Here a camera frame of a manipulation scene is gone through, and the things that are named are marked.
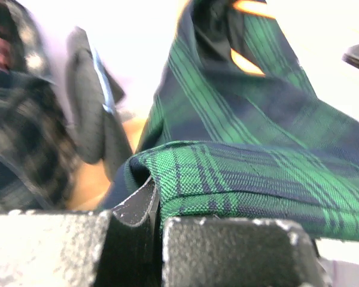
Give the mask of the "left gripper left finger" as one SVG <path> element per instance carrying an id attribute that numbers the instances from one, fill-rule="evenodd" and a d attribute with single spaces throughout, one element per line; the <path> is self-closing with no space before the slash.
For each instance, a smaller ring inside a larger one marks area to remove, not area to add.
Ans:
<path id="1" fill-rule="evenodd" d="M 0 213 L 0 286 L 156 286 L 152 179 L 111 210 Z"/>

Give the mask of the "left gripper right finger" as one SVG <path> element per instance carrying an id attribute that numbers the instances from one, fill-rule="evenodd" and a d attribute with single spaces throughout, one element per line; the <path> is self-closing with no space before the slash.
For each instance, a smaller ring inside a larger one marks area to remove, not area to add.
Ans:
<path id="1" fill-rule="evenodd" d="M 160 195 L 163 286 L 331 286 L 316 212 L 276 197 Z"/>

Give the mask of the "orange clothes hanger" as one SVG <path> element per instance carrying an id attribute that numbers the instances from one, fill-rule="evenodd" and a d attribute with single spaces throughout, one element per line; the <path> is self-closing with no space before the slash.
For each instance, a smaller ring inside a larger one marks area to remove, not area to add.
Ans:
<path id="1" fill-rule="evenodd" d="M 264 20 L 274 23 L 275 15 L 266 1 L 231 1 L 228 5 L 226 22 L 230 44 L 230 56 L 234 64 L 248 75 L 264 77 L 270 72 L 261 59 L 264 40 L 263 25 L 252 23 Z"/>

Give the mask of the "green plaid skirt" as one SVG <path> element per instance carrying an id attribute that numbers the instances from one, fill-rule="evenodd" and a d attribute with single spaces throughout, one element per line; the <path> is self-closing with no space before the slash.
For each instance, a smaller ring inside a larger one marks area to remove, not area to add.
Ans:
<path id="1" fill-rule="evenodd" d="M 321 101 L 277 21 L 255 77 L 231 59 L 231 1 L 191 1 L 179 21 L 135 155 L 103 207 L 151 178 L 160 195 L 276 197 L 316 212 L 317 237 L 359 241 L 359 122 Z"/>

